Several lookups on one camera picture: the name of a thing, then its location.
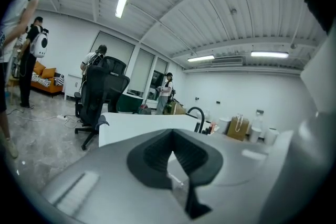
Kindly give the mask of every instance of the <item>gray floor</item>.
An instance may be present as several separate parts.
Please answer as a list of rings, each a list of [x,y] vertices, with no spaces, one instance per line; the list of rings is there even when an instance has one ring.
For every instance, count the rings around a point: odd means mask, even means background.
[[[28,186],[41,191],[55,175],[97,148],[98,137],[88,144],[88,149],[84,152],[80,146],[89,133],[79,132],[75,135],[74,129],[65,127],[65,121],[58,118],[33,122],[18,117],[39,120],[60,114],[74,115],[73,100],[64,101],[63,95],[51,98],[43,93],[31,91],[30,103],[35,107],[29,110],[19,106],[18,87],[15,87],[14,94],[13,105],[9,105],[9,97],[6,99],[7,113],[14,109],[24,111],[14,111],[8,116],[10,133],[19,151],[14,166]],[[74,127],[76,124],[68,122],[67,125]]]

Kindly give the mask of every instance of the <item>faucet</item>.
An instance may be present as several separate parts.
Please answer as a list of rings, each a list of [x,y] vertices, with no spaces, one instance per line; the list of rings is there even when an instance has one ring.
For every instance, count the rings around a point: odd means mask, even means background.
[[[200,125],[200,127],[199,127],[199,131],[198,131],[198,132],[201,134],[201,133],[202,133],[202,129],[203,129],[204,120],[205,120],[204,113],[203,113],[203,110],[202,110],[202,109],[200,109],[200,108],[194,106],[194,107],[192,107],[192,108],[190,108],[190,109],[188,110],[187,114],[189,114],[189,113],[190,113],[192,110],[194,110],[194,109],[200,111],[200,113],[201,113],[201,115],[202,115],[201,125]]]

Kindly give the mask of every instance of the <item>black pants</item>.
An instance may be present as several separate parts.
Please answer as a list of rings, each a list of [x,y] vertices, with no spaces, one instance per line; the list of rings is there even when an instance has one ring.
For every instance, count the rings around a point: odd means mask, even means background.
[[[36,62],[36,57],[32,54],[24,54],[20,64],[20,93],[21,93],[21,104],[23,106],[29,105],[29,95],[30,95],[30,83],[31,77],[33,76],[34,65]]]
[[[5,96],[7,66],[8,62],[0,62],[0,113],[7,109]]]

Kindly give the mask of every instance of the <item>ceiling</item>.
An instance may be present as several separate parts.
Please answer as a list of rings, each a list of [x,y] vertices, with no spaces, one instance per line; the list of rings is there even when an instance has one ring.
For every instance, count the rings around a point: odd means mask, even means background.
[[[38,8],[107,26],[189,72],[259,68],[299,73],[326,36],[303,0],[128,0],[121,19],[115,17],[117,2],[42,0]],[[289,58],[252,58],[253,50],[285,51]],[[216,61],[187,61],[209,54]]]

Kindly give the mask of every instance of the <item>gray plastic surface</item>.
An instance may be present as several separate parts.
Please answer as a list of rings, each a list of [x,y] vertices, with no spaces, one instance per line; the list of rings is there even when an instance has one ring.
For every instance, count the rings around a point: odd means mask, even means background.
[[[88,170],[100,180],[75,215],[86,223],[278,223],[309,201],[331,169],[336,157],[334,119],[335,115],[320,114],[296,132],[280,134],[273,147],[182,130],[217,149],[224,160],[213,181],[196,188],[199,201],[212,209],[196,220],[187,216],[170,190],[144,186],[127,168],[128,152],[163,131],[93,151],[49,183],[43,196],[52,202]]]

